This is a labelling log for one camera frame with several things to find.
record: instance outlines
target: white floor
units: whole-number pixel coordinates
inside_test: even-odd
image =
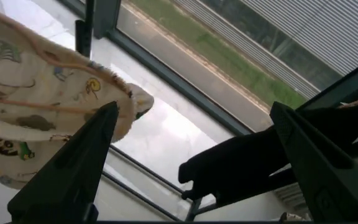
[[[74,21],[77,18],[56,1],[0,0],[0,12],[56,43],[75,48]],[[110,41],[93,40],[91,59],[117,72],[125,81],[140,85],[155,97],[154,107],[136,121],[129,134],[115,146],[175,185],[188,188],[177,181],[178,166],[195,154],[229,139],[232,134]],[[169,212],[185,218],[189,203],[181,201],[173,192],[119,157],[108,155],[104,169]],[[9,221],[6,204],[16,192],[0,185],[0,223]],[[209,197],[203,203],[210,203],[211,199]],[[101,220],[166,220],[104,179],[99,185],[95,204]],[[235,215],[225,208],[198,219],[268,220],[278,217],[285,209],[270,193],[233,206],[230,210]]]

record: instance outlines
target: corrugated metal roof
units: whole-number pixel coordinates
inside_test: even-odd
[[[358,0],[242,0],[330,67],[358,67]]]

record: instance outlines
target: glass pane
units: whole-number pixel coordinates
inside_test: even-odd
[[[343,77],[240,0],[123,0],[117,27],[254,131]]]

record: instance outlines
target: railing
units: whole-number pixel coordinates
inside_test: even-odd
[[[265,50],[261,45],[237,30],[228,21],[218,16],[203,3],[195,0],[174,0],[173,2],[195,17],[197,21],[204,23],[232,45],[243,51],[244,54],[256,61],[261,67],[264,67],[282,79],[305,98],[310,99],[320,92],[310,82]]]

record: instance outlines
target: black cloth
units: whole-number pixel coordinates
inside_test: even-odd
[[[300,114],[345,152],[355,150],[352,143],[358,138],[358,106],[323,108]],[[218,203],[266,182],[270,174],[288,163],[274,126],[233,137],[179,167],[179,182],[193,181],[193,188],[182,197],[195,200],[213,194]]]

